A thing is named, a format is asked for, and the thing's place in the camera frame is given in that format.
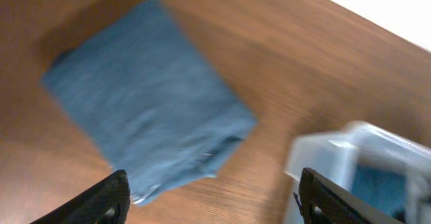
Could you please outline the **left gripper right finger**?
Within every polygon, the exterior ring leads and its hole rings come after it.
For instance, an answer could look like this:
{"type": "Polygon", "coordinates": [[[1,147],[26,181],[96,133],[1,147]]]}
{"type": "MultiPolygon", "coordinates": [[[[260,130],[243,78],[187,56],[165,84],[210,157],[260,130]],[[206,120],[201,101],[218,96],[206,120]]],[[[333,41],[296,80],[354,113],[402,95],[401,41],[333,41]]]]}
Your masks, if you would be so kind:
{"type": "Polygon", "coordinates": [[[304,224],[402,224],[309,167],[302,170],[294,200],[304,224]]]}

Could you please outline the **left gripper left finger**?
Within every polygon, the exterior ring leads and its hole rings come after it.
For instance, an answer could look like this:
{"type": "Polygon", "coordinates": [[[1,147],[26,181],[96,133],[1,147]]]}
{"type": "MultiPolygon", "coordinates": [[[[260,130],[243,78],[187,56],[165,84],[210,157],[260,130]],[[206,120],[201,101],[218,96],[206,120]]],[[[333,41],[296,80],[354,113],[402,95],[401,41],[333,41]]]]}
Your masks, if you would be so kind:
{"type": "Polygon", "coordinates": [[[125,170],[117,170],[32,224],[125,224],[130,207],[125,170]]]}

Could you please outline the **teal taped garment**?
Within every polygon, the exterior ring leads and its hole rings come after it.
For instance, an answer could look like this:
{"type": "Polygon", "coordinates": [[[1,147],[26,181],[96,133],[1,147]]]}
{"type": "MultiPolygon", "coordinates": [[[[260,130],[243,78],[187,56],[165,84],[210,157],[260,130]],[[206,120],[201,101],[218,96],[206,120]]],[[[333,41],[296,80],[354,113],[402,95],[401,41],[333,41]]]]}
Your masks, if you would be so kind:
{"type": "Polygon", "coordinates": [[[382,213],[398,217],[405,210],[405,188],[403,175],[358,165],[351,193],[382,213]]]}

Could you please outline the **dark blue jeans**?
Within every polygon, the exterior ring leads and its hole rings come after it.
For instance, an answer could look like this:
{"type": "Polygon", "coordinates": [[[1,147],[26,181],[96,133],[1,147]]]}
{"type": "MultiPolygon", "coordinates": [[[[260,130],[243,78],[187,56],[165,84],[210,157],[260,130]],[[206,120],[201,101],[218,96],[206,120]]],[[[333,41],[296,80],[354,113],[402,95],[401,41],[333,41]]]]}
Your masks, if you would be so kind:
{"type": "Polygon", "coordinates": [[[160,0],[60,56],[43,82],[141,206],[216,177],[256,124],[160,0]]]}

